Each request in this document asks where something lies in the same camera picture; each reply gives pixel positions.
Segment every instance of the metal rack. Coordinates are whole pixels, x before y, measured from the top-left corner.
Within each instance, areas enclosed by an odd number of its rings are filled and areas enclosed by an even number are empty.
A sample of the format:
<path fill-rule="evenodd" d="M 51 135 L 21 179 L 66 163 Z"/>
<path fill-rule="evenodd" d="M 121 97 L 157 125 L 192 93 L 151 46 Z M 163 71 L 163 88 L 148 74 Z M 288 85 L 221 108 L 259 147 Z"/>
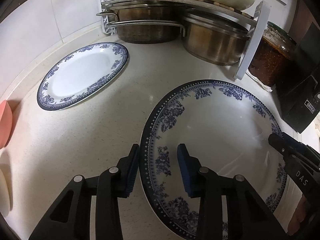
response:
<path fill-rule="evenodd" d="M 99 7 L 101 12 L 104 12 L 106 10 L 106 5 L 102 5 L 102 3 L 105 1 L 106 0 L 99 0 Z M 105 33 L 107 36 L 116 34 L 117 33 L 116 28 L 106 27 L 108 23 L 109 23 L 108 16 L 101 16 L 101 27 L 102 27 L 103 33 Z"/>
<path fill-rule="evenodd" d="M 114 4 L 119 2 L 129 2 L 129 1 L 139 1 L 139 0 L 105 0 L 101 2 L 101 6 L 106 6 L 108 4 Z M 240 13 L 231 11 L 221 6 L 214 5 L 212 3 L 207 3 L 199 0 L 158 0 L 158 1 L 169 1 L 175 3 L 183 3 L 191 5 L 197 9 L 205 9 L 207 11 L 218 12 L 235 19 L 238 19 L 244 24 L 250 25 L 249 35 L 250 39 L 247 41 L 242 56 L 237 63 L 237 71 L 234 75 L 234 79 L 242 79 L 245 72 L 247 71 L 250 62 L 257 50 L 259 42 L 262 38 L 263 31 L 267 26 L 268 17 L 270 14 L 270 6 L 265 1 L 261 1 L 260 4 L 256 7 L 253 19 L 250 19 Z"/>

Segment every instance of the pink container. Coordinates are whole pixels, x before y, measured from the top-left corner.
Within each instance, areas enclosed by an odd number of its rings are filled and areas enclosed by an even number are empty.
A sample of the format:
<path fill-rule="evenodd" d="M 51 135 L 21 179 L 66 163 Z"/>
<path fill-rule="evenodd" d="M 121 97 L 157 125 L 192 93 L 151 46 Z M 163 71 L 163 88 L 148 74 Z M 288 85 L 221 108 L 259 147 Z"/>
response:
<path fill-rule="evenodd" d="M 2 149 L 10 136 L 12 127 L 12 111 L 7 102 L 4 100 L 0 104 L 0 149 Z"/>

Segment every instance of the blue and white plate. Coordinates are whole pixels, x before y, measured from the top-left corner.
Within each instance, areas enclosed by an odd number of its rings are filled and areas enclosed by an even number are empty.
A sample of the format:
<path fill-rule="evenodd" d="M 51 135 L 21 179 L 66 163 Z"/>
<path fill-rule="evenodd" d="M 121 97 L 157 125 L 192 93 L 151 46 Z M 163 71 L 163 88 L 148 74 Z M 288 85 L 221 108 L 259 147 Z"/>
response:
<path fill-rule="evenodd" d="M 282 155 L 268 143 L 272 132 L 281 134 L 271 112 L 241 87 L 197 80 L 172 90 L 153 109 L 140 142 L 140 176 L 153 211 L 174 233 L 195 239 L 200 200 L 184 190 L 180 143 L 219 175 L 244 175 L 274 211 L 287 174 Z M 225 207 L 223 239 L 228 238 Z"/>
<path fill-rule="evenodd" d="M 39 106 L 52 111 L 80 102 L 108 84 L 128 57 L 127 48 L 114 42 L 96 43 L 72 52 L 45 75 L 37 94 Z"/>

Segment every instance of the white plastic bracket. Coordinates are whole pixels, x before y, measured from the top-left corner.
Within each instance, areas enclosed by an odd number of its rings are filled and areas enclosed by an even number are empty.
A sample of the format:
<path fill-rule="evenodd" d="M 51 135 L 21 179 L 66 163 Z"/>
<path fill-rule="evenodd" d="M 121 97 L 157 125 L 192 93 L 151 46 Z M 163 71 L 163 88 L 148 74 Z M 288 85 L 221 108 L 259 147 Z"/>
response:
<path fill-rule="evenodd" d="M 99 0 L 99 8 L 100 12 L 104 12 L 106 10 L 106 5 L 102 5 L 102 2 L 105 2 L 106 0 Z M 116 34 L 116 28 L 108 28 L 106 25 L 109 23 L 108 16 L 101 16 L 101 27 L 103 33 L 107 35 L 113 35 Z"/>
<path fill-rule="evenodd" d="M 234 76 L 234 79 L 242 79 L 247 71 L 254 54 L 258 48 L 263 32 L 267 26 L 268 18 L 270 14 L 270 5 L 261 1 L 256 7 L 253 18 L 257 21 L 256 26 L 251 26 L 249 30 L 250 40 L 247 42 L 241 59 L 239 60 L 238 70 Z"/>

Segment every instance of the plate rim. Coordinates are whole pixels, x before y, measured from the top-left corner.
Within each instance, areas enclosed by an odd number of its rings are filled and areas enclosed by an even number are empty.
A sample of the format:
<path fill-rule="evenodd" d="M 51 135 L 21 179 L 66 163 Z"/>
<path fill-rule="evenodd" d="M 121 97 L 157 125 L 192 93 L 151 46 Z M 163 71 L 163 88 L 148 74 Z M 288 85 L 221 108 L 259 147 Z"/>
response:
<path fill-rule="evenodd" d="M 119 70 L 118 72 L 110 79 L 110 80 L 107 80 L 105 82 L 103 82 L 100 86 L 98 86 L 97 88 L 93 89 L 91 92 L 89 92 L 88 94 L 85 94 L 79 98 L 77 98 L 76 100 L 74 101 L 71 101 L 71 102 L 68 102 L 68 103 L 65 103 L 65 104 L 62 104 L 60 106 L 48 106 L 46 104 L 44 104 L 42 101 L 41 101 L 41 88 L 44 84 L 44 82 L 46 82 L 46 79 L 47 79 L 47 76 L 48 74 L 50 73 L 51 70 L 53 70 L 56 66 L 58 66 L 60 63 L 63 62 L 63 60 L 67 59 L 69 56 L 71 56 L 72 54 L 80 51 L 81 49 L 85 49 L 87 48 L 88 46 L 97 46 L 97 45 L 102 45 L 102 44 L 114 44 L 114 45 L 119 45 L 120 47 L 122 47 L 124 49 L 124 52 L 125 52 L 125 58 L 124 58 L 124 61 L 123 63 L 121 64 L 121 66 L 119 67 Z M 44 109 L 44 110 L 47 110 L 47 111 L 57 111 L 57 110 L 62 110 L 62 109 L 65 109 L 65 108 L 68 108 L 70 106 L 73 106 L 75 104 L 78 104 L 80 103 L 81 101 L 87 99 L 88 97 L 90 97 L 91 95 L 95 94 L 96 92 L 98 92 L 99 90 L 101 90 L 103 87 L 105 87 L 110 81 L 112 81 L 124 68 L 124 66 L 127 64 L 128 62 L 128 59 L 129 59 L 129 51 L 128 49 L 120 44 L 120 43 L 117 43 L 117 42 L 109 42 L 109 41 L 105 41 L 105 42 L 98 42 L 98 43 L 93 43 L 93 44 L 89 44 L 89 45 L 86 45 L 84 47 L 81 47 L 73 52 L 71 52 L 70 54 L 66 55 L 65 57 L 63 57 L 62 59 L 60 59 L 47 73 L 46 75 L 44 76 L 44 78 L 42 79 L 40 85 L 39 85 L 39 88 L 38 88 L 38 91 L 37 91 L 37 103 L 38 105 Z"/>
<path fill-rule="evenodd" d="M 149 181 L 148 179 L 146 179 L 147 175 L 145 174 L 145 170 L 143 168 L 145 168 L 144 166 L 144 159 L 146 158 L 144 155 L 145 155 L 145 152 L 144 152 L 144 149 L 148 147 L 148 143 L 146 143 L 148 141 L 148 139 L 146 138 L 149 138 L 150 136 L 150 131 L 152 130 L 152 125 L 151 123 L 153 123 L 152 121 L 152 116 L 155 116 L 157 115 L 157 111 L 158 109 L 161 107 L 161 105 L 165 104 L 166 103 L 166 99 L 167 101 L 170 100 L 170 98 L 172 98 L 172 95 L 174 93 L 177 94 L 177 92 L 181 91 L 183 88 L 186 88 L 188 85 L 191 86 L 191 85 L 200 85 L 201 82 L 205 82 L 205 83 L 218 83 L 218 84 L 223 84 L 223 85 L 227 85 L 227 86 L 231 86 L 231 87 L 234 87 L 234 88 L 237 88 L 237 89 L 240 89 L 241 91 L 245 92 L 245 93 L 248 93 L 250 96 L 252 96 L 255 100 L 257 100 L 260 104 L 262 104 L 265 109 L 268 111 L 268 114 L 273 118 L 273 120 L 275 121 L 275 124 L 279 130 L 279 132 L 282 132 L 281 131 L 281 128 L 277 122 L 277 120 L 275 119 L 275 117 L 273 116 L 273 114 L 270 112 L 270 110 L 266 107 L 266 105 L 264 103 L 262 103 L 256 96 L 254 96 L 252 93 L 250 93 L 249 91 L 235 85 L 235 84 L 232 84 L 232 83 L 229 83 L 229 82 L 226 82 L 226 81 L 222 81 L 222 80 L 217 80 L 217 79 L 200 79 L 200 80 L 194 80 L 194 81 L 191 81 L 191 82 L 187 82 L 187 83 L 184 83 L 174 89 L 172 89 L 171 91 L 169 91 L 165 96 L 163 96 L 160 101 L 156 104 L 156 106 L 153 108 L 153 110 L 151 111 L 149 117 L 147 118 L 146 120 L 146 124 L 143 128 L 143 132 L 142 132 L 142 135 L 141 135 L 141 140 L 140 140 L 140 150 L 139 150 L 139 171 L 140 171 L 140 181 L 141 181 L 141 184 L 142 184 L 142 188 L 143 188 L 143 192 L 144 192 L 144 195 L 146 196 L 147 200 L 148 200 L 148 203 L 152 209 L 152 211 L 155 213 L 155 215 L 158 217 L 158 219 L 170 230 L 172 231 L 173 233 L 175 233 L 177 236 L 180 236 L 184 239 L 189 239 L 189 240 L 193 240 L 195 239 L 195 237 L 192 237 L 192 235 L 189 235 L 187 236 L 187 234 L 183 235 L 184 234 L 184 228 L 178 228 L 176 229 L 177 227 L 179 227 L 179 225 L 175 225 L 174 222 L 171 222 L 171 219 L 168 217 L 168 216 L 165 216 L 165 210 L 159 205 L 158 208 L 156 208 L 156 205 L 158 203 L 160 203 L 159 199 L 157 199 L 155 201 L 155 203 L 153 202 L 153 199 L 152 198 L 152 194 L 154 193 L 154 190 L 150 187 L 150 186 L 147 186 L 147 182 Z M 285 190 L 285 187 L 286 187 L 286 184 L 287 184 L 287 177 L 288 175 L 286 174 L 285 175 L 285 179 L 284 179 L 284 182 L 283 182 L 283 186 L 282 186 L 282 190 L 281 192 L 279 193 L 279 198 L 275 204 L 275 206 L 273 207 L 273 209 L 271 210 L 271 212 L 274 212 L 275 209 L 277 208 L 277 206 L 279 205 L 279 202 L 280 200 L 282 199 L 282 196 L 283 196 L 283 193 L 284 193 L 284 190 Z"/>

